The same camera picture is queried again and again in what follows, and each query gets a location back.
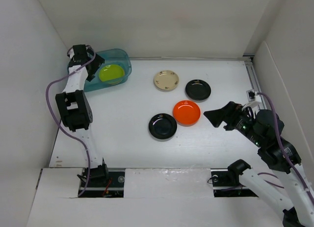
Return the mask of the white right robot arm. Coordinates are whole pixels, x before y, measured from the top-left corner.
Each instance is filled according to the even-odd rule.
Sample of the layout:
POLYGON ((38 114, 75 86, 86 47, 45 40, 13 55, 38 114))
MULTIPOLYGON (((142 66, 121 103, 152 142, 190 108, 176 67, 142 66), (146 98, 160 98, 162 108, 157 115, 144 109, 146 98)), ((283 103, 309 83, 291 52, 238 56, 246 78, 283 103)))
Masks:
POLYGON ((252 108, 233 101, 224 107, 204 112, 214 127, 225 123, 226 131, 237 130, 258 147, 257 154, 280 180, 287 196, 257 174, 251 165, 239 159, 226 169, 214 169, 211 181, 219 193, 246 187, 270 206, 285 227, 314 225, 314 191, 306 179, 301 158, 295 147, 276 132, 284 123, 271 110, 252 108))

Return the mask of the orange plate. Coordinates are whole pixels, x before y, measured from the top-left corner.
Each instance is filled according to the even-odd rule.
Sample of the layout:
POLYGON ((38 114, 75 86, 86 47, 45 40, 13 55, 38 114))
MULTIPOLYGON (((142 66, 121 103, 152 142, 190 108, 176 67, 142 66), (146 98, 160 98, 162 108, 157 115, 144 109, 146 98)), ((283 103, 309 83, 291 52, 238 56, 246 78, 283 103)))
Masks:
POLYGON ((183 100, 175 104, 173 108, 173 117, 179 124, 190 126, 199 121, 201 110, 195 102, 183 100))

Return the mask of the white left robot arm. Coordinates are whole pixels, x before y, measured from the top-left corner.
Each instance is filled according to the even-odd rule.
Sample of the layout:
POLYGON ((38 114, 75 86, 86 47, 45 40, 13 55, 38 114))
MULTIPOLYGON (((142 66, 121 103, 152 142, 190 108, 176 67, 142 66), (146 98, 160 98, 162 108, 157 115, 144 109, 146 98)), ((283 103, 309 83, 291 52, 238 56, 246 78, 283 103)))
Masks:
POLYGON ((67 55, 69 76, 62 93, 55 96, 57 108, 63 125, 86 151, 87 167, 78 175, 79 179, 88 187, 105 186, 110 181, 109 171, 92 137, 93 113, 84 92, 86 82, 95 78, 105 60, 85 44, 74 45, 67 55))

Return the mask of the black plate front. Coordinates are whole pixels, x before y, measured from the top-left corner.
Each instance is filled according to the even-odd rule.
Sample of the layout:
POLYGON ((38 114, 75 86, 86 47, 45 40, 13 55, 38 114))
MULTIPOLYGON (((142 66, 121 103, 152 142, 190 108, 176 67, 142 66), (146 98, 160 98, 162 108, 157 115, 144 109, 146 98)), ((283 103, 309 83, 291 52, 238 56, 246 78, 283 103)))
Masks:
POLYGON ((177 122, 173 116, 166 113, 154 115, 148 124, 150 134, 159 140, 167 140, 177 131, 177 122))

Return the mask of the beige floral plate back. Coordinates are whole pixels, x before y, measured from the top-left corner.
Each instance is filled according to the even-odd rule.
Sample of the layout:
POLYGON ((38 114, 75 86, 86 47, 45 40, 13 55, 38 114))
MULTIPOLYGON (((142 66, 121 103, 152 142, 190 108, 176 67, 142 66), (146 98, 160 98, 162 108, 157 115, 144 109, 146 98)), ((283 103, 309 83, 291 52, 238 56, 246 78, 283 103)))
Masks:
POLYGON ((155 86, 162 91, 172 91, 179 84, 179 76, 171 70, 160 71, 154 76, 155 86))

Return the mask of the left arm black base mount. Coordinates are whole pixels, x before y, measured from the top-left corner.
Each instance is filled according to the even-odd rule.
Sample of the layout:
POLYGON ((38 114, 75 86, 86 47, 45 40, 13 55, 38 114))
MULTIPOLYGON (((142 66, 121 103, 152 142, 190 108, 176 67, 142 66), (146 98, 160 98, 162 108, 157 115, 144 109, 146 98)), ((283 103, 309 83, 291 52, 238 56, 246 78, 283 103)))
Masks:
POLYGON ((79 198, 123 198, 125 171, 122 168, 108 168, 105 162, 97 168, 90 170, 87 182, 88 170, 85 168, 77 177, 80 179, 78 189, 79 198))

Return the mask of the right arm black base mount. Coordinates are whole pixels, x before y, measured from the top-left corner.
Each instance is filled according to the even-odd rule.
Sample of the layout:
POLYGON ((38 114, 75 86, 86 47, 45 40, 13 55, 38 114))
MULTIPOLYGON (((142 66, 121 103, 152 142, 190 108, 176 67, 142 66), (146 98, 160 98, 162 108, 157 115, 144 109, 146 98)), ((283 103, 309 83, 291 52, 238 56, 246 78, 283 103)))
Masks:
POLYGON ((211 169, 211 178, 208 184, 213 187, 215 198, 257 197, 257 195, 240 184, 239 176, 251 166, 244 160, 239 159, 227 168, 211 169))

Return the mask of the green plate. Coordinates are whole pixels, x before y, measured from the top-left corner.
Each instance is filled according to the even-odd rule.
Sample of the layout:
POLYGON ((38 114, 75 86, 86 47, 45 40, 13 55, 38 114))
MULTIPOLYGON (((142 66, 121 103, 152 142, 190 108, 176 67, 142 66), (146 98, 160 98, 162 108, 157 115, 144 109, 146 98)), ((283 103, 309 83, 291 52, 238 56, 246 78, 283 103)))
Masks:
POLYGON ((124 69, 116 64, 106 65, 99 71, 99 79, 101 82, 105 82, 110 85, 118 84, 122 81, 122 77, 125 76, 124 69))

